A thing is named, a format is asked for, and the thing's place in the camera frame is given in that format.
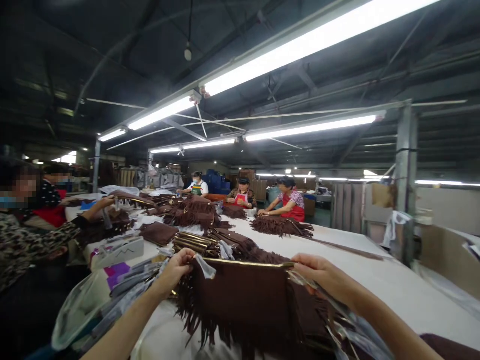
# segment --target hand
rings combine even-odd
[[[170,259],[163,273],[152,285],[152,288],[158,292],[160,300],[166,299],[180,282],[182,276],[192,271],[193,267],[189,263],[195,254],[193,250],[183,248]]]
[[[107,197],[104,197],[97,201],[91,208],[90,210],[85,211],[81,216],[83,216],[85,219],[88,221],[92,221],[95,218],[100,218],[101,215],[97,215],[97,213],[100,210],[103,210],[105,208],[108,208],[109,206],[115,204],[115,196],[110,195]]]
[[[306,279],[317,282],[327,293],[356,314],[359,313],[359,301],[373,296],[365,287],[323,257],[300,253],[291,260],[296,263],[295,271]],[[315,294],[311,287],[308,287],[308,291]]]

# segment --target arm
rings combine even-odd
[[[81,360],[127,360],[157,306],[165,300],[183,275],[195,252],[184,248],[168,262],[165,270],[112,329]]]
[[[32,233],[20,226],[9,226],[5,231],[0,231],[0,239],[3,240],[0,241],[0,252],[8,254],[12,259],[22,258],[27,261],[43,259],[66,245],[81,229],[89,226],[96,213],[114,202],[113,196],[104,198],[72,222],[67,222],[46,235]]]
[[[201,183],[201,197],[206,198],[209,194],[209,185],[204,181]]]
[[[226,196],[226,202],[229,204],[233,204],[235,202],[235,197],[237,193],[235,190],[230,191],[230,193]]]
[[[282,215],[289,213],[297,205],[295,201],[289,201],[284,207],[279,208],[278,210],[269,211],[268,215]]]
[[[299,274],[320,284],[331,296],[367,320],[395,359],[442,359],[383,301],[326,259],[298,254],[292,261],[296,262],[295,270]]]

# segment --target window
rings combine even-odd
[[[58,159],[55,159],[52,161],[55,163],[75,164],[77,162],[77,152],[72,151],[69,154],[59,157]]]

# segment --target worker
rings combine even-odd
[[[70,177],[67,166],[53,163],[43,169],[43,179],[36,196],[36,203],[21,210],[21,221],[28,227],[43,230],[55,230],[67,222],[64,205],[72,198],[66,198],[67,191],[57,185],[68,182]]]
[[[294,190],[297,184],[292,177],[284,176],[278,180],[278,188],[281,193],[266,210],[260,210],[259,216],[280,215],[282,218],[293,218],[300,223],[305,222],[305,203],[301,193]],[[278,204],[283,207],[273,210]]]
[[[189,263],[194,256],[195,252],[188,248],[173,256],[150,289],[81,360],[127,360],[155,309],[169,297],[181,278],[192,271]],[[326,259],[298,254],[292,261],[296,263],[298,273],[317,282],[332,297],[366,319],[385,341],[395,359],[442,360],[385,303]],[[312,295],[320,297],[311,288],[308,289]]]
[[[41,191],[41,172],[30,164],[0,156],[0,336],[5,359],[24,359],[48,344],[55,320],[70,291],[89,273],[86,266],[36,266],[66,246],[98,212],[115,203],[97,201],[71,222],[45,235],[29,231],[12,214],[28,208]]]
[[[226,197],[226,202],[235,204],[245,209],[253,209],[257,207],[257,199],[255,193],[250,190],[250,180],[248,178],[238,179],[238,189],[232,190]]]
[[[192,193],[201,196],[202,198],[206,198],[209,194],[209,185],[202,180],[202,173],[200,171],[195,171],[191,175],[191,179],[193,180],[191,185],[183,190],[178,189],[178,192],[181,194]]]

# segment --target floral shirt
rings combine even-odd
[[[66,245],[88,225],[88,220],[79,216],[55,231],[38,235],[22,227],[15,216],[0,212],[0,294],[25,274],[33,261]]]
[[[284,201],[284,193],[282,192],[280,195],[278,195],[278,200],[280,200],[281,203]],[[298,191],[292,191],[290,200],[291,202],[294,202],[297,204],[300,208],[305,210],[305,202],[304,202],[304,197],[302,196],[301,193]]]

